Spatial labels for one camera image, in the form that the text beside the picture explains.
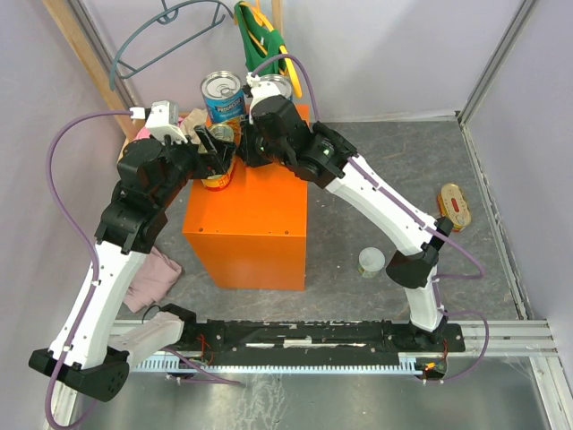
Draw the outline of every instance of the pink cloth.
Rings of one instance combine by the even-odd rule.
[[[135,274],[124,303],[133,313],[161,300],[181,275],[181,266],[169,260],[155,246]]]
[[[183,119],[179,116],[179,125],[181,125],[181,122],[183,121]],[[147,139],[148,137],[151,136],[150,131],[145,128],[142,127],[141,130],[135,135],[135,141],[137,141],[138,139]]]

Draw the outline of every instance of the orange cube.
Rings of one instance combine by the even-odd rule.
[[[297,106],[309,120],[309,107]],[[307,184],[236,160],[227,188],[193,181],[183,234],[221,288],[304,290]]]

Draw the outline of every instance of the wooden post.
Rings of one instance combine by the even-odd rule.
[[[283,33],[283,2],[282,0],[272,0],[272,25],[275,30],[278,30],[281,36],[285,37]]]
[[[73,18],[67,2],[65,0],[43,0],[43,3],[60,31],[62,31],[73,52],[78,56],[81,64],[90,75],[91,80],[96,84],[96,88],[98,88],[107,106],[112,110],[125,110],[124,103],[117,93],[109,89],[107,72],[91,49],[91,45],[83,34],[80,25]],[[137,130],[132,123],[132,119],[126,115],[117,115],[115,120],[122,127],[125,137],[130,141],[133,140]]]

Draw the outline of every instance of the green bag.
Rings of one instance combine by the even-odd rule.
[[[255,67],[260,65],[267,58],[280,54],[280,47],[285,45],[285,41],[277,30],[269,31],[265,27],[261,27],[254,19],[252,10],[248,6],[241,5],[241,2],[235,5],[235,17],[239,24],[241,31],[241,38],[243,39],[244,56],[246,58],[246,66],[249,72],[252,72]],[[249,31],[253,36],[262,41],[261,45],[267,49],[265,55],[259,47],[257,47],[249,36]],[[261,70],[260,75],[264,74],[278,74],[279,69],[286,70],[284,60],[277,61]]]

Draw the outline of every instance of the tin can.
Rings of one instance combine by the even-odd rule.
[[[235,133],[230,125],[227,124],[214,124],[209,127],[209,133],[220,141],[232,142],[235,138]],[[220,191],[230,184],[233,174],[235,173],[235,156],[231,160],[231,166],[224,175],[213,175],[207,179],[202,179],[203,186],[210,191]]]
[[[472,222],[472,214],[467,206],[466,197],[456,184],[445,184],[438,194],[440,214],[454,223],[454,231],[461,231]]]
[[[235,143],[241,139],[241,119],[246,114],[239,77],[231,72],[213,72],[201,82],[201,93],[213,124],[226,123],[233,128]]]
[[[285,96],[285,99],[293,100],[293,83],[289,78],[283,76],[282,74],[265,74],[261,76],[261,82],[273,82],[278,86],[280,93]]]

